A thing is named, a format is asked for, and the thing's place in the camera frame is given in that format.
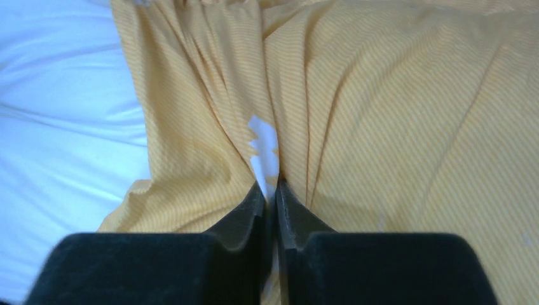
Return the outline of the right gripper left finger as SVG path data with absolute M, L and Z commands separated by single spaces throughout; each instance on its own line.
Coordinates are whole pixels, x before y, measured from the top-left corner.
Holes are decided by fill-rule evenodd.
M 27 304 L 260 304 L 271 268 L 265 199 L 201 233 L 78 233 L 51 251 Z

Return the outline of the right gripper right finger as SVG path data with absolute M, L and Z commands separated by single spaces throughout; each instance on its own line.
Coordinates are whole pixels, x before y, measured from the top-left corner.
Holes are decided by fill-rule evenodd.
M 275 192 L 283 304 L 496 304 L 472 247 L 447 233 L 340 233 Z

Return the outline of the white pillow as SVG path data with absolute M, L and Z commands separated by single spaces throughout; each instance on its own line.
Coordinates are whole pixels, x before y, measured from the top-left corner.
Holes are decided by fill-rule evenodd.
M 1 2 L 1 299 L 149 175 L 144 115 L 108 1 Z

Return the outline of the orange Mickey Mouse pillowcase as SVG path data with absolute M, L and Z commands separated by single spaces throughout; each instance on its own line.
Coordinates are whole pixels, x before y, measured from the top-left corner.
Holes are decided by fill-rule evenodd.
M 113 1 L 151 177 L 102 232 L 204 230 L 284 177 L 343 231 L 449 231 L 538 303 L 537 1 Z

